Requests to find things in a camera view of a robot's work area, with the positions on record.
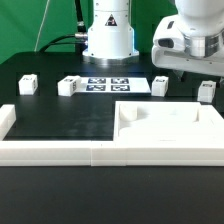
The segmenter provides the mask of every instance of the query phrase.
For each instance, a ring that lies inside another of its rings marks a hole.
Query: qr code
[[[105,91],[106,90],[106,86],[105,85],[87,85],[86,87],[86,91]]]
[[[112,84],[129,84],[129,80],[124,78],[112,78],[111,83]]]
[[[91,84],[105,84],[106,79],[104,79],[104,78],[89,78],[88,83],[91,83]]]
[[[129,85],[111,85],[111,91],[128,92],[130,91],[130,86]]]

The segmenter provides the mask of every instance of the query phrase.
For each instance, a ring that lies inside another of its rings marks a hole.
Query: white block
[[[20,95],[33,95],[38,87],[37,75],[24,75],[19,81]]]
[[[133,104],[120,105],[120,119],[123,121],[135,121],[138,117],[138,108]]]
[[[211,103],[216,89],[216,82],[203,81],[198,90],[198,101]]]
[[[4,139],[8,131],[16,121],[14,105],[3,105],[0,108],[0,141]]]
[[[81,84],[81,77],[76,76],[67,76],[58,82],[58,95],[59,96],[72,96],[78,86]]]
[[[166,76],[156,76],[152,82],[152,96],[165,96],[168,89],[169,78]]]

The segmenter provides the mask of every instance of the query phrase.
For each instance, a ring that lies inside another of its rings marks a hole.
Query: black cable
[[[80,0],[75,0],[75,7],[76,7],[76,15],[77,15],[77,30],[78,32],[85,33],[86,26],[83,21],[82,7],[81,7]]]
[[[46,44],[45,46],[43,46],[39,51],[44,52],[50,45],[52,45],[52,44],[54,44],[54,43],[56,43],[60,40],[64,40],[64,39],[68,39],[68,38],[75,38],[75,35],[74,34],[68,34],[68,35],[58,37],[58,38],[52,40],[51,42],[49,42],[48,44]]]
[[[49,43],[45,46],[43,46],[39,52],[45,52],[49,47],[53,46],[53,45],[63,45],[63,44],[84,44],[84,41],[75,41],[75,42],[61,42],[61,43]]]

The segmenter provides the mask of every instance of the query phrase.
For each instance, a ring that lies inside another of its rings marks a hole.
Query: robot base
[[[97,58],[94,56],[89,56],[88,50],[85,50],[83,52],[83,61],[98,65],[126,65],[137,63],[139,61],[139,52],[135,51],[132,56],[127,58],[110,59],[110,58]]]
[[[153,46],[152,62],[156,67],[224,77],[224,48],[207,58],[193,58],[184,52]]]

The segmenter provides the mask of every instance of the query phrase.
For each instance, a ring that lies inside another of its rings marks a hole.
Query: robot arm
[[[175,0],[175,5],[178,15],[165,17],[154,35],[153,63],[224,76],[224,1]]]

